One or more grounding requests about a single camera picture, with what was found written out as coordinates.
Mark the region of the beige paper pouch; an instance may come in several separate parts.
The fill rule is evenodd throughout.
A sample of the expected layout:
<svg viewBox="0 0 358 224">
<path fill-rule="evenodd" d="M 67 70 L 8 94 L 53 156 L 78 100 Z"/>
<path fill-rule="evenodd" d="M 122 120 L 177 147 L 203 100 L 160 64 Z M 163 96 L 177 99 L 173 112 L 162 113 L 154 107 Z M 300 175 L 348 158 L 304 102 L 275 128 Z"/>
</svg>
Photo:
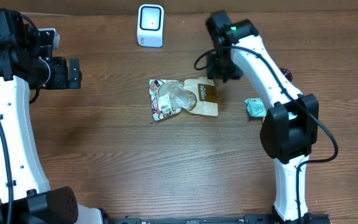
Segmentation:
<svg viewBox="0 0 358 224">
<path fill-rule="evenodd" d="M 218 98 L 214 82 L 207 77 L 195 79 L 149 81 L 152 116 L 162 121 L 182 111 L 202 116 L 218 115 Z"/>
</svg>

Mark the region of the green wet wipes pack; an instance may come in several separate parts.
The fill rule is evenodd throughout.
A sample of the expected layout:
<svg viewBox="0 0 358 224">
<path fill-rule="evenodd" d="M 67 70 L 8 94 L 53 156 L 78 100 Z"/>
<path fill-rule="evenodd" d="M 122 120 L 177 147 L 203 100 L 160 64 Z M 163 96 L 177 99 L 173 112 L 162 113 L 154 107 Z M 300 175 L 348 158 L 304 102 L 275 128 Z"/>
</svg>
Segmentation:
<svg viewBox="0 0 358 224">
<path fill-rule="evenodd" d="M 244 101 L 248 114 L 255 118 L 264 118 L 267 114 L 261 98 L 248 98 Z"/>
</svg>

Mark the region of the jar with dark red lid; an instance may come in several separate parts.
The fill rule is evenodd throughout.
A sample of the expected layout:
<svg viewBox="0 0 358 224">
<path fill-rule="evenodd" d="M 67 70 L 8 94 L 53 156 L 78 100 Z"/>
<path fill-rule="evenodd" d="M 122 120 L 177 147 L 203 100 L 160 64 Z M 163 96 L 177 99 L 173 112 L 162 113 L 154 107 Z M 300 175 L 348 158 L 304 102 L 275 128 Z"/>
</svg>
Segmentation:
<svg viewBox="0 0 358 224">
<path fill-rule="evenodd" d="M 282 72 L 282 74 L 285 76 L 285 78 L 289 81 L 292 82 L 293 81 L 293 75 L 291 73 L 291 71 L 289 71 L 286 68 L 280 68 L 280 71 Z"/>
</svg>

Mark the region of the teal Kleenex tissue pack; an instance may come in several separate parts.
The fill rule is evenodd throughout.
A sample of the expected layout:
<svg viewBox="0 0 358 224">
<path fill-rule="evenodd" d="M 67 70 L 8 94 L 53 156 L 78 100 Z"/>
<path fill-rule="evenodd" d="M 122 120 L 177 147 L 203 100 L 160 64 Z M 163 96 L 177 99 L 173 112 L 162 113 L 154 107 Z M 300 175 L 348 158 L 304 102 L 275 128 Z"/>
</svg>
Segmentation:
<svg viewBox="0 0 358 224">
<path fill-rule="evenodd" d="M 297 116 L 298 116 L 297 114 L 293 114 L 292 112 L 288 113 L 288 119 L 289 120 L 295 119 L 295 118 L 297 118 Z"/>
</svg>

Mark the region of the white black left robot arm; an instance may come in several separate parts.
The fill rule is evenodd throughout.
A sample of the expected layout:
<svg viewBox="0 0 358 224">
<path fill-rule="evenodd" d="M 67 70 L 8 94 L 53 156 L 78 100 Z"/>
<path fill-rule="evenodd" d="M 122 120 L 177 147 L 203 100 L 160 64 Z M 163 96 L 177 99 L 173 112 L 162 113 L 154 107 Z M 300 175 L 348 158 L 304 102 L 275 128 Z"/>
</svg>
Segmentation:
<svg viewBox="0 0 358 224">
<path fill-rule="evenodd" d="M 0 9 L 0 223 L 107 223 L 69 187 L 51 189 L 40 164 L 29 106 L 41 90 L 79 89 L 78 59 L 54 57 L 60 36 Z"/>
</svg>

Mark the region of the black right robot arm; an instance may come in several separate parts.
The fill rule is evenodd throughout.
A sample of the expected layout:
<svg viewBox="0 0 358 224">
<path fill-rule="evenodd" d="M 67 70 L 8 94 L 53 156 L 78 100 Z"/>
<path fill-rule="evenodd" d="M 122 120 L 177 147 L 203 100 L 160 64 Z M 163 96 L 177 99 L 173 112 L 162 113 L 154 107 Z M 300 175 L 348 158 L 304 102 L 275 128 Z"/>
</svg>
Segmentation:
<svg viewBox="0 0 358 224">
<path fill-rule="evenodd" d="M 305 202 L 306 163 L 317 139 L 319 104 L 293 86 L 266 51 L 250 20 L 230 21 L 225 11 L 206 20 L 215 53 L 207 57 L 210 79 L 247 77 L 267 111 L 260 142 L 275 166 L 274 220 L 280 223 L 314 223 Z"/>
</svg>

